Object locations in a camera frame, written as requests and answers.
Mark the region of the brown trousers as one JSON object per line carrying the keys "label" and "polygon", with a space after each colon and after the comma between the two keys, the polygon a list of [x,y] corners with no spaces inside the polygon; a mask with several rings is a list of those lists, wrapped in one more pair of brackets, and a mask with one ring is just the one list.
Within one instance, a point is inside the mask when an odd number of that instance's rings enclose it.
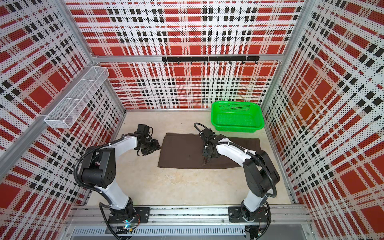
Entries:
{"label": "brown trousers", "polygon": [[159,168],[167,169],[230,169],[240,165],[220,156],[208,160],[203,156],[203,140],[198,135],[167,133],[163,139]]}

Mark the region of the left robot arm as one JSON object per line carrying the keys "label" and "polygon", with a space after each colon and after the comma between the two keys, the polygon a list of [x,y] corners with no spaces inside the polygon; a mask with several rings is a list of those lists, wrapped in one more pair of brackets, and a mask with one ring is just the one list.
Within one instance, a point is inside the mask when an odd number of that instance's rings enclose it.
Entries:
{"label": "left robot arm", "polygon": [[75,164],[74,179],[79,186],[97,192],[107,200],[108,204],[102,204],[102,208],[109,209],[113,217],[132,221],[138,214],[132,199],[116,181],[116,160],[130,150],[137,151],[137,155],[143,157],[160,149],[158,140],[151,136],[123,135],[111,143],[89,147]]}

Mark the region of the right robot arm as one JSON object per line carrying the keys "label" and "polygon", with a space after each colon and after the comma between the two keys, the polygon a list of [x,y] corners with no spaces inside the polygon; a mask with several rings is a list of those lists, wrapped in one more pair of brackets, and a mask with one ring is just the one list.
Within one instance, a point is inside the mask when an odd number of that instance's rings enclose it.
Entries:
{"label": "right robot arm", "polygon": [[241,203],[239,218],[246,222],[254,222],[263,211],[268,198],[277,197],[277,183],[280,176],[266,152],[246,149],[225,136],[218,135],[202,138],[203,156],[211,159],[225,156],[241,166],[249,192]]}

